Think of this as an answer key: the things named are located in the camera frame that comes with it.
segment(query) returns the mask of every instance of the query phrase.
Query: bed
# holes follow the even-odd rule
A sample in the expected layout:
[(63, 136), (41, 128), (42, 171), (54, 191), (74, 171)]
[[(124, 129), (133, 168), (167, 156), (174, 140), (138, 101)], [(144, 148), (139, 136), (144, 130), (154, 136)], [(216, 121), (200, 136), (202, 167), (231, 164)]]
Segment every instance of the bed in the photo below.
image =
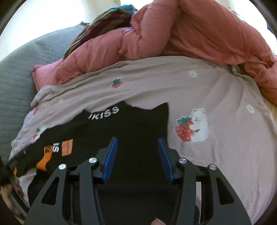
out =
[[(249, 116), (254, 115), (255, 124), (250, 130), (257, 127), (265, 130), (265, 134), (262, 134), (261, 139), (263, 140), (262, 143), (267, 146), (265, 147), (266, 149), (264, 149), (263, 152), (259, 152), (257, 151), (257, 146), (251, 144), (251, 148), (254, 149), (254, 153), (251, 154), (251, 148), (247, 147), (247, 144), (244, 143), (244, 138), (251, 138), (251, 135), (248, 134), (239, 140), (239, 143), (243, 144), (247, 150), (245, 152), (240, 152), (239, 150), (232, 152), (232, 150), (238, 147), (238, 145), (232, 144), (232, 138), (236, 138), (236, 135), (233, 134), (232, 138), (227, 139), (222, 144), (216, 136), (219, 131), (225, 132), (225, 129), (217, 127), (218, 130), (214, 129), (212, 133), (212, 136), (216, 141), (207, 144), (208, 148), (214, 148), (216, 151), (203, 154), (202, 149), (206, 146), (204, 142), (196, 143), (196, 148), (190, 146), (187, 151), (184, 151), (185, 144), (180, 142), (180, 137), (173, 131), (176, 128), (176, 121), (174, 121), (174, 119), (170, 120), (168, 125), (170, 127), (168, 132), (169, 145), (170, 147), (177, 149), (181, 156), (189, 157), (191, 161), (197, 165), (207, 166), (209, 163), (217, 164), (238, 193), (248, 211), (252, 223), (254, 224), (268, 207), (277, 188), (277, 183), (274, 181), (276, 179), (274, 170), (276, 168), (276, 163), (273, 157), (275, 152), (270, 151), (270, 149), (274, 149), (274, 147), (277, 146), (277, 139), (275, 139), (277, 135), (276, 122), (274, 121), (277, 120), (277, 108), (266, 99), (264, 99), (264, 104), (262, 96), (253, 80), (247, 76), (238, 74), (234, 67), (219, 67), (201, 59), (175, 56), (155, 57), (135, 62), (120, 62), (101, 71), (82, 75), (64, 85), (44, 87), (42, 91), (36, 95), (36, 90), (30, 74), (33, 66), (36, 64), (48, 64), (60, 59), (68, 48), (69, 43), (82, 29), (83, 25), (80, 24), (75, 27), (55, 31), (39, 37), (20, 47), (0, 62), (0, 123), (2, 128), (0, 132), (0, 154), (4, 162), (8, 161), (11, 153), (11, 142), (15, 138), (16, 140), (13, 142), (13, 154), (16, 153), (17, 149), (21, 148), (20, 145), (30, 143), (30, 140), (24, 138), (32, 132), (31, 129), (29, 129), (32, 125), (28, 125), (28, 120), (30, 120), (30, 115), (34, 114), (33, 112), (37, 106), (39, 106), (39, 110), (43, 112), (39, 119), (40, 123), (48, 124), (49, 127), (53, 127), (57, 124), (69, 121), (84, 108), (90, 112), (101, 111), (112, 105), (112, 103), (121, 100), (126, 100), (127, 103), (133, 106), (149, 109), (163, 102), (169, 102), (170, 107), (174, 108), (171, 115), (174, 115), (173, 117), (176, 120), (182, 116), (188, 115), (192, 109), (196, 108), (196, 105), (199, 105), (204, 107), (208, 114), (211, 114), (212, 112), (215, 113), (215, 116), (212, 116), (209, 119), (209, 126), (214, 126), (215, 128), (216, 124), (218, 124), (217, 121), (226, 121), (224, 115), (221, 115), (218, 109), (223, 110), (228, 107), (228, 104), (226, 104), (228, 101), (231, 102), (231, 99), (238, 98), (238, 95), (235, 94), (234, 90), (230, 90), (231, 95), (223, 93), (223, 95), (225, 94), (227, 97), (221, 99), (220, 97), (217, 97), (216, 93), (211, 93), (210, 91), (207, 92), (205, 89), (203, 90), (202, 95), (205, 93), (209, 96), (210, 98), (208, 101), (205, 102), (199, 99), (197, 100), (197, 104), (195, 104), (194, 101), (186, 102), (184, 100), (178, 105), (176, 99), (171, 101), (171, 99), (173, 99), (172, 94), (168, 95), (170, 92), (173, 93), (173, 90), (176, 90), (176, 87), (177, 89), (179, 88), (177, 83), (165, 80), (168, 86), (162, 87), (163, 90), (166, 90), (166, 93), (163, 94), (149, 91), (149, 89), (160, 90), (159, 88), (161, 88), (160, 85), (162, 85), (162, 83), (157, 82), (154, 86), (148, 85), (155, 83), (155, 78), (159, 77), (157, 71), (164, 73), (164, 71), (167, 70), (163, 65), (168, 65), (170, 68), (167, 71), (168, 73), (178, 74), (180, 73), (180, 69), (175, 68), (184, 64), (183, 70), (189, 71), (186, 74), (186, 79), (197, 79), (197, 77), (201, 77), (205, 71), (214, 71), (216, 77), (213, 77), (213, 75), (210, 74), (211, 78), (215, 79), (214, 82), (209, 84), (211, 87), (220, 84), (221, 82), (221, 85), (226, 85), (225, 87), (227, 87), (228, 83), (234, 82), (232, 86), (234, 88), (236, 87), (235, 84), (237, 82), (237, 84), (241, 85), (241, 89), (237, 90), (238, 93), (240, 91), (244, 93), (244, 88), (249, 89), (251, 95), (244, 93), (243, 98), (237, 99), (237, 101), (239, 101), (239, 106), (233, 108), (232, 105), (230, 105), (230, 108), (226, 109), (226, 113), (232, 116), (236, 115), (236, 110), (241, 110), (243, 116), (238, 117), (241, 120), (241, 124), (245, 122), (244, 120), (251, 124)], [(145, 73), (141, 74), (142, 71), (146, 71), (152, 76), (152, 78), (148, 79), (145, 77)], [(133, 80), (129, 80), (128, 78), (130, 73), (134, 76)], [(122, 85), (121, 87), (112, 90), (113, 94), (111, 94), (109, 85), (112, 85), (113, 79), (118, 77), (124, 81), (126, 86)], [(227, 77), (229, 80), (221, 81), (222, 77)], [(134, 80), (139, 81), (137, 86), (134, 86), (132, 83)], [(74, 99), (76, 106), (78, 107), (75, 109), (72, 108), (70, 110), (71, 113), (69, 113), (66, 118), (63, 118), (62, 121), (55, 120), (55, 117), (49, 116), (52, 115), (51, 111), (47, 110), (50, 105), (57, 106), (58, 104), (66, 104), (67, 100), (72, 101), (72, 99), (69, 99), (69, 96), (72, 95), (72, 93), (74, 93), (75, 96), (78, 96), (79, 94), (84, 95), (85, 93), (83, 90), (90, 89), (92, 84), (97, 85), (93, 86), (94, 92), (91, 94), (95, 94), (97, 97), (100, 95), (102, 100), (104, 100), (104, 103), (100, 103), (97, 98), (95, 98), (93, 99), (93, 102), (82, 101), (82, 104), (80, 104), (78, 103), (78, 99)], [(121, 94), (122, 91), (129, 93), (129, 95)], [(176, 113), (175, 110), (179, 109), (179, 111), (181, 111), (184, 108), (184, 104), (188, 105), (188, 109), (184, 112)], [(23, 132), (20, 132), (20, 135), (17, 137), (27, 114), (29, 115), (25, 119), (27, 128), (25, 127), (26, 129)], [(238, 133), (243, 136), (243, 131), (247, 133), (247, 129), (248, 128), (242, 126), (241, 131)], [(222, 146), (226, 147), (226, 152), (220, 150)], [(267, 177), (263, 176), (266, 171), (271, 171)]]
[(11, 141), (20, 131), (37, 93), (32, 68), (36, 64), (44, 65), (60, 59), (83, 27), (80, 24), (46, 34), (18, 48), (0, 62), (0, 155), (4, 162), (8, 160)]

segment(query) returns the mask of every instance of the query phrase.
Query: human hand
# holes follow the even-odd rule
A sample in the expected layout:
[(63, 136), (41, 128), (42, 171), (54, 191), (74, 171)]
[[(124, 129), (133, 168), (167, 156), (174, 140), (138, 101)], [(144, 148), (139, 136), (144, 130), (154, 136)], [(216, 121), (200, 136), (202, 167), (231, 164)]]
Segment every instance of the human hand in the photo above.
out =
[(159, 220), (158, 218), (156, 218), (151, 225), (166, 225), (163, 221)]
[[(20, 195), (20, 196), (24, 196), (24, 193), (22, 191), (22, 188), (19, 185), (19, 180), (16, 179), (15, 180), (15, 191)], [(4, 202), (6, 203), (7, 207), (10, 209), (10, 211), (18, 218), (20, 219), (24, 219), (24, 217), (22, 216), (22, 214), (20, 213), (20, 211), (15, 207), (15, 205), (13, 204), (12, 200), (10, 199), (9, 195), (12, 193), (12, 185), (11, 184), (6, 184), (4, 186), (0, 187), (0, 191), (1, 191), (1, 195), (2, 198), (4, 200)]]

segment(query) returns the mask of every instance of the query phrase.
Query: white wall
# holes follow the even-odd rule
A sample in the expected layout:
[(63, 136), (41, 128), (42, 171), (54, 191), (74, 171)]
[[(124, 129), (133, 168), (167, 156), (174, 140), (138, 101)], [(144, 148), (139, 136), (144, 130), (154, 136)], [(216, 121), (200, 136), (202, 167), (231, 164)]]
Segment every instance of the white wall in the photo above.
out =
[(260, 32), (271, 50), (277, 54), (276, 37), (267, 29), (266, 21), (259, 10), (249, 0), (229, 0), (229, 4), (246, 23)]
[(145, 5), (153, 2), (153, 0), (120, 0), (121, 5), (133, 5), (136, 9), (141, 9)]
[(44, 34), (92, 22), (117, 0), (27, 0), (0, 36), (0, 61), (23, 44)]
[(226, 8), (229, 8), (230, 5), (229, 5), (229, 0), (216, 0), (218, 1), (219, 3), (221, 3), (222, 5), (224, 5)]

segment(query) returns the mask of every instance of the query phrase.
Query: fabric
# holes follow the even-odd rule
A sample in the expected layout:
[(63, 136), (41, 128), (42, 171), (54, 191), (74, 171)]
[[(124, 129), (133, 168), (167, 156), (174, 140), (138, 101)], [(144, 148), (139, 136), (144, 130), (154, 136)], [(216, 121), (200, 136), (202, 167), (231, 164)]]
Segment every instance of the fabric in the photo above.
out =
[(240, 65), (261, 93), (277, 104), (277, 61), (270, 47), (256, 29), (215, 0), (154, 0), (134, 14), (130, 23), (132, 27), (85, 42), (66, 60), (35, 67), (37, 90), (119, 61), (185, 55), (219, 65)]
[(29, 198), (28, 196), (28, 190), (29, 190), (29, 186), (30, 184), (33, 182), (34, 177), (37, 174), (37, 169), (36, 168), (31, 168), (27, 171), (26, 174), (24, 174), (23, 176), (19, 177), (18, 180), (20, 182), (20, 186), (23, 189), (23, 193), (26, 193), (23, 198), (26, 201), (26, 203), (28, 205), (30, 205), (29, 201), (31, 200), (32, 202), (34, 201), (34, 199)]
[(92, 38), (120, 27), (130, 27), (131, 16), (136, 11), (133, 5), (123, 5), (108, 9), (96, 17), (91, 24), (85, 26), (81, 33), (72, 41), (63, 58), (66, 59), (76, 48)]
[[(232, 71), (202, 59), (156, 57), (43, 87), (32, 102), (38, 111), (27, 115), (11, 157), (35, 142), (38, 127), (67, 123), (83, 109), (100, 112), (120, 101), (152, 109), (168, 102), (169, 147), (196, 165), (216, 164), (254, 224), (276, 193), (277, 129), (254, 80)], [(115, 79), (124, 83), (112, 88)], [(205, 109), (208, 123), (207, 138), (196, 143), (182, 141), (175, 130), (193, 109)]]
[(34, 65), (60, 59), (83, 27), (80, 24), (34, 39), (0, 62), (0, 155), (5, 163), (11, 153), (11, 142), (37, 93), (31, 76)]
[(277, 106), (272, 104), (270, 101), (268, 101), (265, 97), (263, 97), (263, 100), (266, 104), (266, 106), (269, 108), (269, 110), (271, 111), (275, 121), (277, 122)]
[(182, 122), (181, 119), (177, 120), (177, 126), (175, 127), (175, 132), (182, 141), (191, 141), (191, 136), (194, 134), (194, 131), (189, 128), (193, 124), (191, 119), (186, 122)]
[[(107, 147), (112, 137), (116, 137), (119, 141), (118, 165), (124, 160), (129, 161), (128, 157), (133, 157), (135, 152), (137, 157), (139, 154), (141, 157), (147, 154), (145, 163), (150, 163), (148, 162), (150, 160), (152, 166), (160, 168), (160, 164), (157, 165), (155, 161), (158, 152), (157, 155), (151, 152), (156, 151), (159, 138), (167, 139), (167, 122), (167, 103), (152, 110), (131, 107), (125, 102), (119, 102), (101, 112), (83, 111), (70, 122), (45, 130), (35, 143), (25, 148), (27, 155), (16, 165), (16, 176), (21, 177), (34, 167), (51, 175), (61, 163), (68, 166), (82, 164), (88, 158), (95, 157), (99, 149)], [(71, 142), (70, 153), (64, 154), (69, 142)], [(128, 182), (140, 182), (138, 177), (145, 180), (144, 177), (148, 173), (147, 171), (143, 173), (145, 163), (136, 165), (135, 170), (139, 170), (139, 173), (129, 168), (124, 172), (125, 175), (117, 177), (116, 180), (128, 178)], [(148, 175), (147, 180), (150, 179), (150, 182), (155, 182), (156, 178), (164, 178), (163, 172), (161, 176), (154, 168), (152, 171), (155, 177)]]

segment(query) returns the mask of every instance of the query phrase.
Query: silver bolt head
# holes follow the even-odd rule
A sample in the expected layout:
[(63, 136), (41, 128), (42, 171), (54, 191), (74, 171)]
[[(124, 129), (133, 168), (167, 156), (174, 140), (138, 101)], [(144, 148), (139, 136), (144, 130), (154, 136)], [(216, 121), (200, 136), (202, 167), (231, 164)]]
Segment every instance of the silver bolt head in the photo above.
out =
[(216, 170), (217, 169), (216, 165), (214, 165), (214, 164), (210, 164), (209, 167), (210, 167), (211, 170)]
[(97, 158), (90, 158), (88, 161), (89, 161), (90, 163), (95, 163), (95, 162), (97, 162)]
[(65, 164), (59, 165), (59, 169), (60, 169), (60, 170), (64, 170), (65, 168), (66, 168), (66, 165), (65, 165)]
[(187, 163), (187, 160), (185, 158), (180, 158), (179, 163), (185, 164)]

